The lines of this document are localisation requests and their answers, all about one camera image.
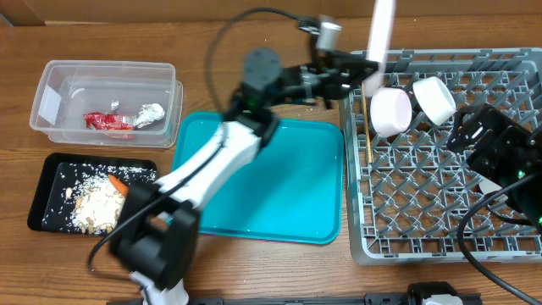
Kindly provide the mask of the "pink plate with peanuts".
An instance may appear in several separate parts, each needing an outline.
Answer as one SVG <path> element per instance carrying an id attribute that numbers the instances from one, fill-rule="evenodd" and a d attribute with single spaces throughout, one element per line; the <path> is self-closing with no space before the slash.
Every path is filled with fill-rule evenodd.
<path id="1" fill-rule="evenodd" d="M 364 82 L 365 95 L 371 97 L 381 86 L 395 20 L 396 0 L 376 0 L 368 39 L 367 60 L 377 62 L 378 70 Z"/>

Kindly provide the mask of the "pink bowl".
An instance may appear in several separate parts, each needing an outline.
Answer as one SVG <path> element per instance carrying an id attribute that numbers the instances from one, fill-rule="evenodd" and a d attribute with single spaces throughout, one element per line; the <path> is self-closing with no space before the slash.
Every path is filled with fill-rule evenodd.
<path id="1" fill-rule="evenodd" d="M 371 98 L 370 120 L 375 132 L 384 137 L 406 131 L 412 121 L 412 104 L 399 88 L 379 88 Z"/>

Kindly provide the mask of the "white bowl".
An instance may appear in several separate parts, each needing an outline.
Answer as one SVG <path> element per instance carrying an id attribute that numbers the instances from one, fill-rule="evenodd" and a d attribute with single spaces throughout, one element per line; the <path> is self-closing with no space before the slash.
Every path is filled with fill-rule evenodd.
<path id="1" fill-rule="evenodd" d="M 440 78 L 431 76 L 416 81 L 412 89 L 420 108 L 433 124 L 444 124 L 456 112 L 456 102 Z"/>

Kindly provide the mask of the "orange carrot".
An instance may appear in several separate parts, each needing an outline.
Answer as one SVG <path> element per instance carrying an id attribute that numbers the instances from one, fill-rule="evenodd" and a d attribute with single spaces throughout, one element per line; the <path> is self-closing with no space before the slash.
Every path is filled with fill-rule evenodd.
<path id="1" fill-rule="evenodd" d="M 119 180 L 114 175 L 108 175 L 108 179 L 116 191 L 123 197 L 127 197 L 129 192 L 129 187 L 125 185 L 121 180 Z"/>

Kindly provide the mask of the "red snack wrapper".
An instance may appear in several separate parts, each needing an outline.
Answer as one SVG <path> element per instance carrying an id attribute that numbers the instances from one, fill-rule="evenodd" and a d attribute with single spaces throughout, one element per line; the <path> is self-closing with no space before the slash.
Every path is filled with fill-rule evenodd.
<path id="1" fill-rule="evenodd" d="M 133 138 L 132 132 L 136 129 L 133 115 L 119 113 L 119 101 L 112 101 L 110 111 L 106 113 L 92 112 L 84 114 L 86 128 L 89 130 L 105 130 L 106 136 L 111 138 Z"/>

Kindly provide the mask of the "white plastic cup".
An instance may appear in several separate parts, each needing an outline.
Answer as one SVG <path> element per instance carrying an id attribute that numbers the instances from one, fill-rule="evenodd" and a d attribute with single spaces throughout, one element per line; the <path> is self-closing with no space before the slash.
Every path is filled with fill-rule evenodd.
<path id="1" fill-rule="evenodd" d="M 491 192 L 499 191 L 501 189 L 501 186 L 494 183 L 492 180 L 489 180 L 486 178 L 483 178 L 479 182 L 478 187 L 483 195 L 487 195 L 487 194 L 490 194 Z"/>

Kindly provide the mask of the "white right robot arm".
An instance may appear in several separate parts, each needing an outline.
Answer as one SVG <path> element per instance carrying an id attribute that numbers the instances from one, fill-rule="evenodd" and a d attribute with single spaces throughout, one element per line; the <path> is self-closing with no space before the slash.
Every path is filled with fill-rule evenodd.
<path id="1" fill-rule="evenodd" d="M 489 104 L 468 106 L 454 114 L 446 146 L 454 153 L 471 149 L 470 170 L 502 188 L 528 178 L 508 192 L 507 205 L 541 230 L 541 129 L 530 131 Z"/>

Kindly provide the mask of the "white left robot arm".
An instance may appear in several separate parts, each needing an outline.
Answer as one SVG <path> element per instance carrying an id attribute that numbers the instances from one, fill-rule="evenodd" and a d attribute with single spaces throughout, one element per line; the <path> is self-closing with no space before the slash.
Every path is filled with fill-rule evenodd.
<path id="1" fill-rule="evenodd" d="M 342 51 L 316 53 L 285 68 L 266 47 L 248 53 L 230 108 L 208 142 L 152 184 L 130 186 L 119 222 L 104 237 L 140 287 L 140 304 L 187 304 L 183 279 L 196 250 L 202 210 L 222 185 L 270 143 L 279 118 L 271 107 L 312 97 L 339 100 L 380 72 L 382 62 Z"/>

